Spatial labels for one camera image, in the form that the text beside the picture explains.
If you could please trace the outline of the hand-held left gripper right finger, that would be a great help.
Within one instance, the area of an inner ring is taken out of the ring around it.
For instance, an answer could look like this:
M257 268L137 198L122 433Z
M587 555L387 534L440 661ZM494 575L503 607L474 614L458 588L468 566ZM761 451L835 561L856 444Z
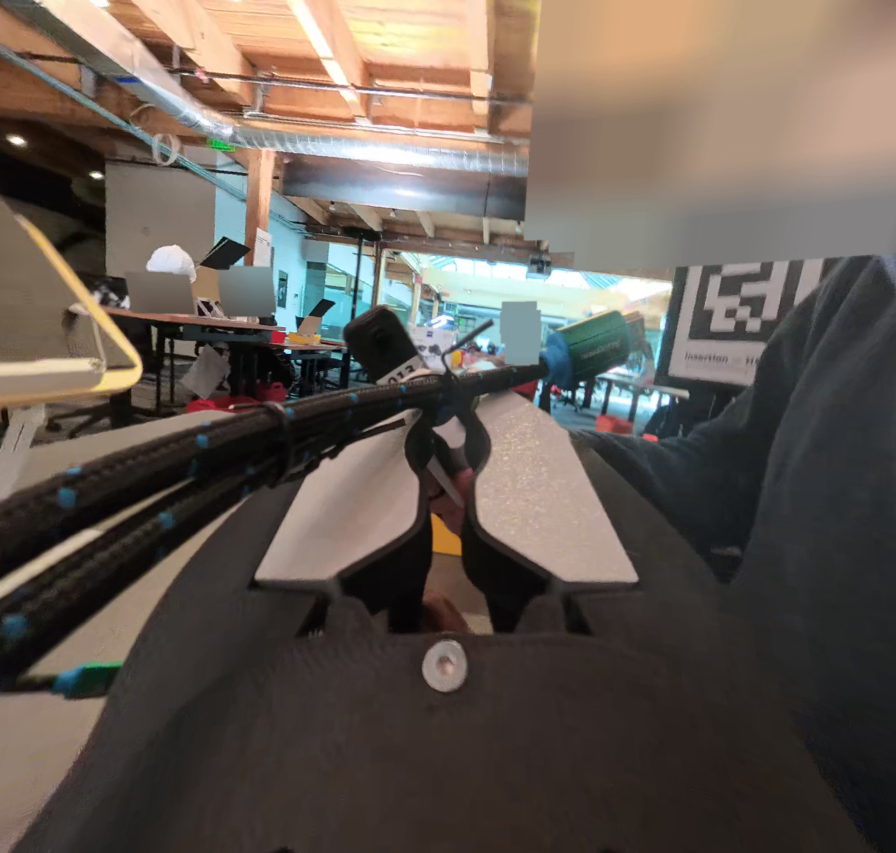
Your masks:
M480 590L497 595L516 581L520 589L635 588L639 576L570 434L513 391L483 396L473 418L462 559Z

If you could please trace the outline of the dark monitor with wooden back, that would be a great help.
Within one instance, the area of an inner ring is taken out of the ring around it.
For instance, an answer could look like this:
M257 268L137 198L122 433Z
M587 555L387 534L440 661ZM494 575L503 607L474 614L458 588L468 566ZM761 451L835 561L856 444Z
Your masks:
M104 360L102 380L49 402L115 395L142 376L140 355L104 308L48 239L2 202L1 366L76 357Z

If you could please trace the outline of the background wooden desk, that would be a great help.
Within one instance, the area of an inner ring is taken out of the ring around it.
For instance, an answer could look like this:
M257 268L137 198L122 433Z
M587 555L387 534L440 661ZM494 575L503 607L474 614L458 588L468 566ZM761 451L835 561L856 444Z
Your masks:
M273 324L215 319L207 316L140 313L127 309L105 307L113 317L140 320L155 329L157 355L169 352L173 342L194 342L223 345L230 350L228 385L233 396L255 397L259 377L258 353L261 350L284 353L299 364L298 397L314 395L321 388L315 377L328 367L337 355L340 377L335 388L344 390L350 384L351 354L342 342L322 340L319 343L296 343L287 332Z

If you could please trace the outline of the person's right forearm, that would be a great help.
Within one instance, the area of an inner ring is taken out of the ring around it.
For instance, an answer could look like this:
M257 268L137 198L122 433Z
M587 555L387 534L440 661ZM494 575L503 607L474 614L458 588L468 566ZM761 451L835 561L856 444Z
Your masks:
M576 431L684 538L722 583L740 567L756 518L770 451L792 395L779 377L759 377L715 419L688 436Z

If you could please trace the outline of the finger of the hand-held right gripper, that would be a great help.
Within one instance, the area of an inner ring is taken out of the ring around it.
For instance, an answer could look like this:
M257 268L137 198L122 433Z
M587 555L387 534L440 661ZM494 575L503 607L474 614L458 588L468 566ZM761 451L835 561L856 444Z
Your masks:
M437 447L427 464L428 503L431 506L465 507L472 469L462 447Z

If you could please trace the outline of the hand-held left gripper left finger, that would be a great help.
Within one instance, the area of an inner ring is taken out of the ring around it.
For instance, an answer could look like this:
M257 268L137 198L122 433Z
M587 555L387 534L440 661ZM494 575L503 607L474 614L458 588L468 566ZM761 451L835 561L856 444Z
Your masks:
M428 568L416 420L384 421L304 478L257 567L263 588L322 590L369 566Z

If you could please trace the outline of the large silver air duct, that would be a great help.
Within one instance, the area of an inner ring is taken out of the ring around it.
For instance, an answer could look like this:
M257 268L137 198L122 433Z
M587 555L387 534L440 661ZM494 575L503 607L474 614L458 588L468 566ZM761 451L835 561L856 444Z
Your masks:
M309 133L299 126L230 118L177 84L147 47L89 0L2 0L2 6L54 41L70 56L186 129L239 148L525 178L529 156L521 146L474 139L468 146L420 137L343 128Z

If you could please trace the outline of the white printed board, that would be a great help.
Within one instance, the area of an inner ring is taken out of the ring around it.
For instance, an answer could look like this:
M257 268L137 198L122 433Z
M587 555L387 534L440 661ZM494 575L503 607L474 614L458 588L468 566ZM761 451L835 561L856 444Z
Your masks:
M677 268L656 380L681 388L750 385L773 332L838 262L812 258Z

